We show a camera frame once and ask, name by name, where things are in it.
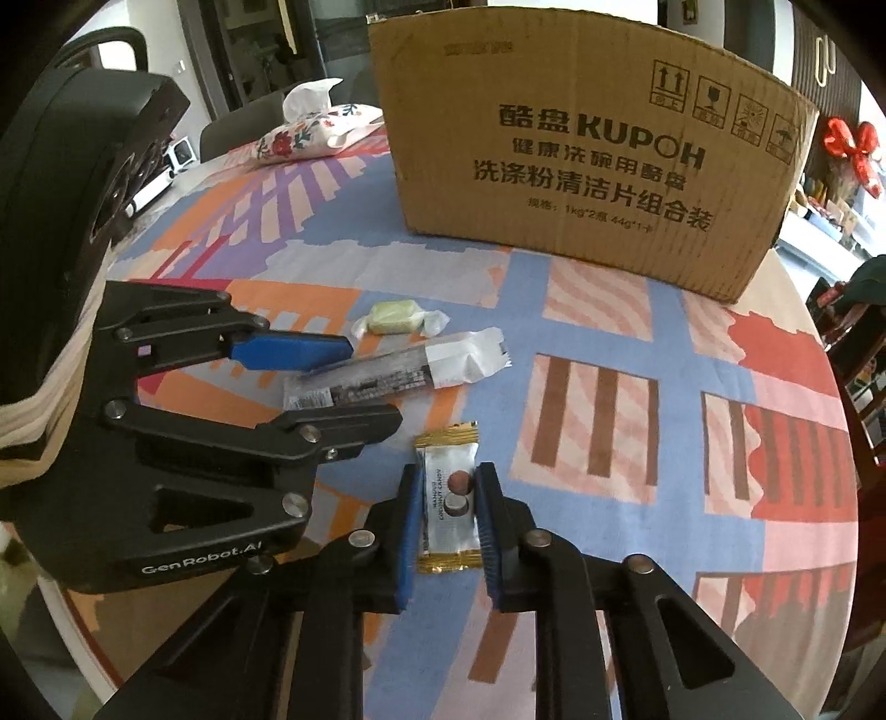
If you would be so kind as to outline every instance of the snack bar wrapper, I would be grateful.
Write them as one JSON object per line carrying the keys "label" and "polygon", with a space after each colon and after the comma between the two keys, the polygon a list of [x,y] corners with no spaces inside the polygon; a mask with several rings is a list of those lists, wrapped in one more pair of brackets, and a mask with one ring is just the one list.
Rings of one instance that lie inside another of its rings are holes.
{"label": "snack bar wrapper", "polygon": [[497,327],[443,335],[407,348],[356,357],[284,380],[284,410],[331,408],[406,390],[473,383],[510,366]]}
{"label": "snack bar wrapper", "polygon": [[416,438],[424,471],[424,545],[421,573],[446,573],[482,567],[474,468],[479,432],[476,422],[432,430]]}

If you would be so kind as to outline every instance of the tissue box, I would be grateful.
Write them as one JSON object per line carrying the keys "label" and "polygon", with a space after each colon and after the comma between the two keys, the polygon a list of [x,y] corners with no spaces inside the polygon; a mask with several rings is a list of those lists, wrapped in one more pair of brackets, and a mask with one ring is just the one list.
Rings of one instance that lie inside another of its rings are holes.
{"label": "tissue box", "polygon": [[728,52],[610,15],[475,7],[369,39],[409,228],[722,301],[771,246],[818,114]]}
{"label": "tissue box", "polygon": [[286,124],[255,144],[255,159],[269,164],[328,157],[379,129],[385,121],[377,107],[332,105],[330,89],[340,82],[340,77],[327,77],[290,90],[283,101]]}

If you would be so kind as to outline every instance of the round table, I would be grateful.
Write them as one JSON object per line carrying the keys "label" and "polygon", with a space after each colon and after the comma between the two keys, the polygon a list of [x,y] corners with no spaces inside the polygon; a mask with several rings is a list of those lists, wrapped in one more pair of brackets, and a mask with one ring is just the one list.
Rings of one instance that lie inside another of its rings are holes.
{"label": "round table", "polygon": [[[541,527],[588,554],[655,558],[815,716],[848,622],[855,473],[828,360],[774,251],[726,307],[622,270],[411,235],[384,132],[332,159],[228,167],[222,181],[212,169],[112,278],[227,290],[275,328],[319,333],[414,298],[452,318],[447,333],[500,327],[513,362],[473,386],[402,398],[393,438],[322,466],[298,552],[360,527],[393,495],[415,434],[476,420],[478,460],[497,465]],[[406,341],[368,336],[358,352]],[[217,361],[140,391],[252,426],[281,410],[283,379]],[[43,590],[106,698],[225,577],[98,597]],[[530,614],[492,612],[479,571],[422,575],[403,615],[367,616],[365,716],[529,720],[533,636]]]}

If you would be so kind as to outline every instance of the white plastic wrapper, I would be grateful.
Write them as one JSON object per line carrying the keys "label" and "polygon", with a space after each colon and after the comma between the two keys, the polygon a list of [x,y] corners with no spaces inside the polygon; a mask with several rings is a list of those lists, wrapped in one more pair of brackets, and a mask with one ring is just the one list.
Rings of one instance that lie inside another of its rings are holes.
{"label": "white plastic wrapper", "polygon": [[474,467],[477,423],[431,430],[416,438],[424,470],[424,547],[420,572],[442,573],[480,567]]}
{"label": "white plastic wrapper", "polygon": [[351,334],[361,340],[366,333],[396,335],[421,329],[423,338],[435,338],[449,323],[449,315],[440,310],[425,310],[414,300],[377,302],[368,315],[351,327]]}
{"label": "white plastic wrapper", "polygon": [[408,348],[356,357],[284,380],[284,410],[339,407],[407,390],[473,383],[510,366],[497,327],[443,335]]}
{"label": "white plastic wrapper", "polygon": [[310,160],[340,153],[385,124],[372,105],[333,106],[330,88],[339,77],[303,82],[283,101],[286,124],[271,130],[255,145],[259,163]]}

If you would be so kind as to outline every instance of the gold candy wrapper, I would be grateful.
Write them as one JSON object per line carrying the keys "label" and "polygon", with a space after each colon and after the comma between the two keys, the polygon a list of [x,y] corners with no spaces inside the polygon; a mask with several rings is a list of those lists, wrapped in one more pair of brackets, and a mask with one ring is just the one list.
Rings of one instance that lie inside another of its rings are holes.
{"label": "gold candy wrapper", "polygon": [[415,446],[424,470],[424,543],[418,571],[483,567],[474,506],[477,423],[420,434]]}

